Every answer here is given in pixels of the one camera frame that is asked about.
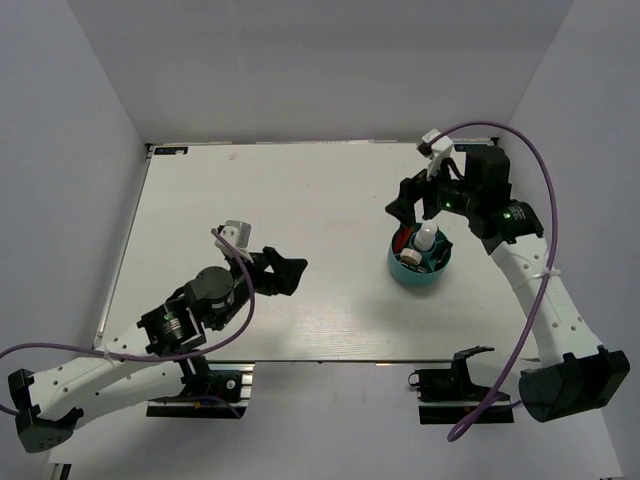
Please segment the black squeeze tube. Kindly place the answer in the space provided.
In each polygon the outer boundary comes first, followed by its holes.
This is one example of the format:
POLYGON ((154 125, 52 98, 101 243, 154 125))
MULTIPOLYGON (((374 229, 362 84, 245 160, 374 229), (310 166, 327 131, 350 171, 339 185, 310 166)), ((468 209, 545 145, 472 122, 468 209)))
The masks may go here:
POLYGON ((449 241, 442 241, 437 245, 436 250, 434 251, 435 256, 435 264, 434 270, 438 271, 444 268, 444 266, 448 263, 450 255, 451 255, 452 243, 449 241))

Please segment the white lotion bottle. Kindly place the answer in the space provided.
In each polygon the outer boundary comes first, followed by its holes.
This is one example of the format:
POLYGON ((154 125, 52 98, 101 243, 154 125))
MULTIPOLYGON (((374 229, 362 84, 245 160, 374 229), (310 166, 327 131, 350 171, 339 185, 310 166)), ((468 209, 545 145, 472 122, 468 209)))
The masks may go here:
POLYGON ((414 236, 412 242, 414 249, 420 252, 431 250, 436 242, 438 232, 439 228, 435 221, 423 222, 414 236))

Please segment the red lip gloss tube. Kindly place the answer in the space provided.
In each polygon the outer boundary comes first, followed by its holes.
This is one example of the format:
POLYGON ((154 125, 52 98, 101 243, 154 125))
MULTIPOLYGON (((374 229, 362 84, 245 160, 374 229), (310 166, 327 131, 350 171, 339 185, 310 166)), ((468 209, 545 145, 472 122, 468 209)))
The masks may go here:
POLYGON ((413 234, 413 231, 411 228, 401 227, 398 229, 398 231, 396 232, 393 238, 393 244, 392 244, 394 255, 398 255, 401 253, 401 251, 409 243, 412 234, 413 234))

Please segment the clear eyeshadow palette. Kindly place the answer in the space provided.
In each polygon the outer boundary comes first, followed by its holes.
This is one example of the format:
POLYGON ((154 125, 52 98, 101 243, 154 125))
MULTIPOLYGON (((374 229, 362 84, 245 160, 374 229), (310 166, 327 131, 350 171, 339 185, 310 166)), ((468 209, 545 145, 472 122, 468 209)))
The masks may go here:
POLYGON ((434 273, 433 269, 430 267, 429 264, 427 264, 426 266, 422 266, 422 265, 414 266, 414 265, 404 264, 403 267, 406 270, 413 272, 414 274, 417 274, 417 275, 430 275, 434 273))

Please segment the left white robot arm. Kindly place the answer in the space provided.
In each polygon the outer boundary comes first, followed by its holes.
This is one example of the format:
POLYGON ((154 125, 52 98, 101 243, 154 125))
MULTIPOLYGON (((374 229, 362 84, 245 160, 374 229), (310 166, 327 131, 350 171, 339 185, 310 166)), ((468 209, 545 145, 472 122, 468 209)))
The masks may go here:
POLYGON ((177 288, 90 356, 42 372, 8 377, 18 438, 28 453, 64 443, 95 418, 151 401, 235 402, 224 374, 211 370, 208 331, 221 331, 257 296, 292 295, 308 266, 265 247, 247 256, 228 253, 177 288))

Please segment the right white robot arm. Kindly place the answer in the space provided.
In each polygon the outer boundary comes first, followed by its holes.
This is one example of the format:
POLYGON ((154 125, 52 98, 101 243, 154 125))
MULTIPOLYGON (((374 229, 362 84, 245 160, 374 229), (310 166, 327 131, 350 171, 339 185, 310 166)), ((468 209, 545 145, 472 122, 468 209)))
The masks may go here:
POLYGON ((557 238, 546 238, 533 208, 511 196, 510 160, 499 147, 482 146, 459 170, 449 150, 426 147, 426 169, 400 184, 385 210, 400 225, 389 247, 397 281, 421 286, 438 276, 452 243, 436 225, 441 212, 467 219, 471 233, 509 282, 527 316, 541 366, 524 371, 520 400, 538 422, 600 409, 630 371, 622 351, 607 350, 582 320, 553 270, 557 238))

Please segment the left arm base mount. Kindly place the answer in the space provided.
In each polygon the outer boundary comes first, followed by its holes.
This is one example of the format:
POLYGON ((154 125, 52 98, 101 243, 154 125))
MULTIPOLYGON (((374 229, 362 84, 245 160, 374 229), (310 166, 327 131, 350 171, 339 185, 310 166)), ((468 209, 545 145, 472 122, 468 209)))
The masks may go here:
POLYGON ((149 401, 146 416, 169 419, 240 420, 248 407, 254 363, 209 362, 209 376, 176 397, 149 401))

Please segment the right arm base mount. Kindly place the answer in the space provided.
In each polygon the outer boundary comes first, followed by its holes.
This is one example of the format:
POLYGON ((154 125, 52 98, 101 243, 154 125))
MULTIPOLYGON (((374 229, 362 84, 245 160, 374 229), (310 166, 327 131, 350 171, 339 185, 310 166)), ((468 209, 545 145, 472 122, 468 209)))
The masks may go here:
POLYGON ((475 346, 456 352, 450 360, 418 366, 408 375, 408 386, 417 393, 421 425, 454 426, 477 409, 490 387, 472 381, 467 361, 492 351, 493 347, 475 346))

